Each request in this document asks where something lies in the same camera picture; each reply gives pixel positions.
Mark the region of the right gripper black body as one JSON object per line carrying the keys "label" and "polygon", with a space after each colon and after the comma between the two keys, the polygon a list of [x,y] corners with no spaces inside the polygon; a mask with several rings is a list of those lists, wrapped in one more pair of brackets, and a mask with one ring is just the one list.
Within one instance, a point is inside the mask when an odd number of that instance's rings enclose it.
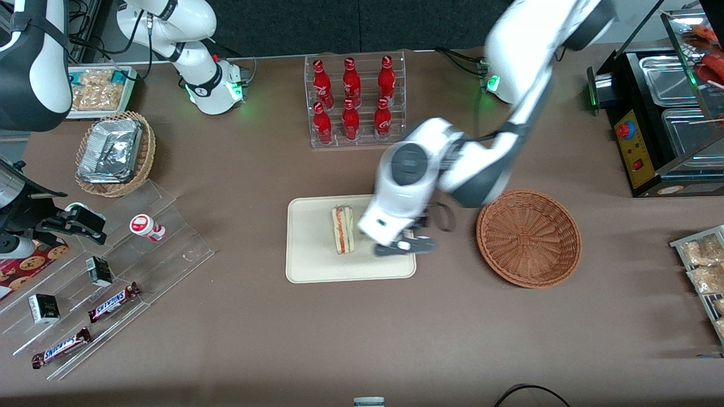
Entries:
{"label": "right gripper black body", "polygon": [[40,192],[33,189],[2,190],[1,255],[25,258],[35,250],[33,240],[51,244],[51,231],[63,228],[62,218],[53,201],[64,193]]}

